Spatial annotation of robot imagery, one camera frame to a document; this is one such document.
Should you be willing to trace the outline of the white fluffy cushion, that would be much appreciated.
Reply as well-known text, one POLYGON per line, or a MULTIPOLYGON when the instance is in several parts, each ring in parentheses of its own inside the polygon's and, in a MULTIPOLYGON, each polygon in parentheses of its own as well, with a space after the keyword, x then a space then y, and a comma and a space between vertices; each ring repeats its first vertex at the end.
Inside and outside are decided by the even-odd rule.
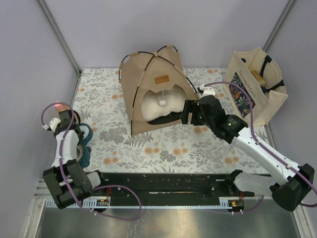
POLYGON ((149 90, 142 100, 142 115, 145 121, 152 121, 171 112, 183 111, 187 99, 185 91, 178 85, 170 90, 161 90, 157 93, 149 90))

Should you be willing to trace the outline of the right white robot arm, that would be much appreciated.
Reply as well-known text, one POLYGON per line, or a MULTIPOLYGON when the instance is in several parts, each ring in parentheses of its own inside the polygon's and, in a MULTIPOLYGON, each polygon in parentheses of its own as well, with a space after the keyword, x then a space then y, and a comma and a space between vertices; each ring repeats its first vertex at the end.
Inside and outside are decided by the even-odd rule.
POLYGON ((226 114, 213 95, 186 100, 180 118, 182 124, 208 127, 217 138, 252 157, 271 176, 266 178, 235 172, 234 178, 225 184, 229 195, 237 196, 242 191, 248 191, 271 197, 281 208, 292 212, 311 191, 315 175, 312 166, 300 166, 258 139, 245 121, 236 115, 226 114))

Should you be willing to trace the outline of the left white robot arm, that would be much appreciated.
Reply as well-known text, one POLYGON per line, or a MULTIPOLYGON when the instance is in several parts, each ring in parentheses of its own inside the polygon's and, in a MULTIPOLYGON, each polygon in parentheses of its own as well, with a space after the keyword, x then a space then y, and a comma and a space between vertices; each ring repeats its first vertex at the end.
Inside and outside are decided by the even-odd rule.
POLYGON ((70 109, 58 116, 47 126, 53 131, 57 150, 51 168, 43 172, 43 179, 56 206, 64 209, 73 204, 82 206, 83 200, 93 193, 104 195, 107 183, 98 171, 84 172, 90 164, 92 150, 88 143, 93 137, 92 129, 70 109))

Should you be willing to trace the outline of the teal double pet bowl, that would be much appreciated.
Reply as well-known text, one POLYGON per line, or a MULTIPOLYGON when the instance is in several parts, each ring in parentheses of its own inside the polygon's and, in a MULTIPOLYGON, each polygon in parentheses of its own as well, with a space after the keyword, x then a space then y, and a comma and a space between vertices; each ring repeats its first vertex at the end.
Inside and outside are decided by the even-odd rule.
POLYGON ((76 159, 82 168, 86 168, 90 164, 92 149, 88 146, 88 143, 93 137, 93 131, 90 126, 85 123, 76 123, 74 130, 79 138, 79 142, 76 147, 76 159))

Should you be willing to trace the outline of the beige fabric pet tent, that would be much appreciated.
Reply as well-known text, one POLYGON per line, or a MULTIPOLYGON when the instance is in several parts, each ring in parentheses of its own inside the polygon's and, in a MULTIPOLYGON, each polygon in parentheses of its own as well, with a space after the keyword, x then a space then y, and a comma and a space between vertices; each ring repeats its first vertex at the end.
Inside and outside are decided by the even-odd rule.
POLYGON ((120 63, 118 80, 132 136, 180 123, 185 100, 199 99, 172 45, 127 55, 120 63))

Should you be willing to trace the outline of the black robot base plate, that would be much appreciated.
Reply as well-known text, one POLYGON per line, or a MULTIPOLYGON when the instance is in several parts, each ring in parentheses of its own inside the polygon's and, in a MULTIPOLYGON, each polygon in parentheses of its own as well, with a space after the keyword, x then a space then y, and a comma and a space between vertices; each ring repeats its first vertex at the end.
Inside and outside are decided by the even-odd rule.
POLYGON ((107 197, 131 197, 140 199, 151 194, 176 196, 222 197, 239 199, 253 197, 252 192, 241 192, 230 181, 229 174, 151 174, 151 173, 105 173, 102 185, 112 185, 96 193, 107 197))

